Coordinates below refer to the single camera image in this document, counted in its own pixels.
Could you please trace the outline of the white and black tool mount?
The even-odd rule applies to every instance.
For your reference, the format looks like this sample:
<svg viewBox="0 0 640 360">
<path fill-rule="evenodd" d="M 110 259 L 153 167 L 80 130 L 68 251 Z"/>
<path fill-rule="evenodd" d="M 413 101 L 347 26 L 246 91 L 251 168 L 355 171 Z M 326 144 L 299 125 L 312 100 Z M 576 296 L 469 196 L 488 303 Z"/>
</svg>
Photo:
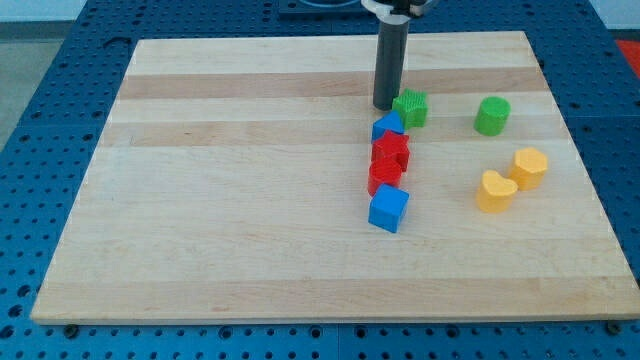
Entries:
<svg viewBox="0 0 640 360">
<path fill-rule="evenodd" d="M 385 24 L 405 24 L 423 17 L 439 0 L 361 0 L 360 4 Z"/>
</svg>

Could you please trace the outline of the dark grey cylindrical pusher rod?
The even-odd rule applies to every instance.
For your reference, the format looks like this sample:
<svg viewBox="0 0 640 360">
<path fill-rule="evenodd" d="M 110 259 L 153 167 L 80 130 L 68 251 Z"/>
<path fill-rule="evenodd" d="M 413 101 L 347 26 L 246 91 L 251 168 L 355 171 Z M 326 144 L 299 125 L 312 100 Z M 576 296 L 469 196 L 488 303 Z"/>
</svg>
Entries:
<svg viewBox="0 0 640 360">
<path fill-rule="evenodd" d="M 392 108 L 403 74 L 409 22 L 381 22 L 378 32 L 374 72 L 373 105 L 383 111 Z"/>
</svg>

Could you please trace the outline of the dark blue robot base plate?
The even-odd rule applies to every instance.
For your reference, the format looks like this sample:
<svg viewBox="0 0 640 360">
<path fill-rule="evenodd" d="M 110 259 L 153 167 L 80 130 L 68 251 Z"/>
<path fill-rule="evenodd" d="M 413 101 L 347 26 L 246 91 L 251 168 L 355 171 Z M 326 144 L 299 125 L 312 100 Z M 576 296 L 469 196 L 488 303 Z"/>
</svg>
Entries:
<svg viewBox="0 0 640 360">
<path fill-rule="evenodd" d="M 279 0 L 278 19 L 284 21 L 376 21 L 360 0 Z"/>
</svg>

